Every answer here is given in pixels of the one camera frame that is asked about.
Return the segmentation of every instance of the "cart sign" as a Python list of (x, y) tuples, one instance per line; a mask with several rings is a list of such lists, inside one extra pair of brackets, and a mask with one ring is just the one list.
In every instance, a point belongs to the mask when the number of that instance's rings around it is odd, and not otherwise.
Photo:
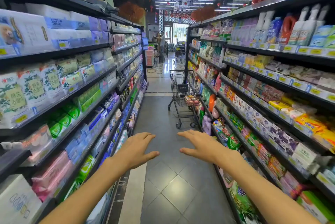
[(178, 91), (188, 91), (188, 84), (186, 85), (177, 85)]

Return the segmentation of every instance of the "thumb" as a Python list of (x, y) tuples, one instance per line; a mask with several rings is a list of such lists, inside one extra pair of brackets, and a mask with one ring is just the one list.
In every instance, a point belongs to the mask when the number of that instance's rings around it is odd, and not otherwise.
[(181, 148), (179, 151), (183, 154), (186, 154), (192, 157), (197, 157), (197, 151), (195, 149)]
[(148, 162), (149, 160), (152, 160), (153, 158), (157, 157), (159, 155), (159, 151), (153, 151), (151, 153), (144, 155), (144, 161)]

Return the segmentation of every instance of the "orange dried plant decoration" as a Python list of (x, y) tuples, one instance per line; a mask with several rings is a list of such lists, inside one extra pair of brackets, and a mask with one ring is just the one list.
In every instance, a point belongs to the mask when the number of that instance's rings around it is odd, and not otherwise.
[(145, 15), (145, 10), (131, 2), (125, 2), (119, 7), (119, 16), (133, 23), (139, 23)]
[(193, 18), (193, 20), (195, 20), (195, 22), (210, 19), (215, 16), (216, 13), (214, 11), (214, 6), (206, 6), (203, 8), (199, 8), (191, 13), (191, 17)]

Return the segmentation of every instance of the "forearm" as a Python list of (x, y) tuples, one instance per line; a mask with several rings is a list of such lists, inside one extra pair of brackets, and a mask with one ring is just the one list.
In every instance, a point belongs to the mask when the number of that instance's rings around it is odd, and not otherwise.
[(44, 218), (41, 224), (85, 223), (103, 195), (126, 171), (125, 164), (116, 155), (107, 158), (90, 179)]
[[(227, 166), (224, 164), (226, 161), (226, 157), (220, 157), (218, 166)], [(255, 171), (239, 153), (232, 152), (229, 162), (233, 164), (226, 171), (243, 188), (269, 224), (319, 224), (296, 201)]]

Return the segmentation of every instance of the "right hand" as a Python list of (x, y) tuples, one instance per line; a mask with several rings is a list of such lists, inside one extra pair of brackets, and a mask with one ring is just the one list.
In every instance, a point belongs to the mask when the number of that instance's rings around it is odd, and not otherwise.
[(201, 133), (196, 130), (178, 132), (178, 135), (189, 139), (195, 146), (195, 149), (181, 148), (179, 150), (181, 153), (216, 165), (219, 165), (222, 158), (229, 161), (231, 155), (234, 154), (233, 152), (237, 152), (223, 146), (206, 133)]

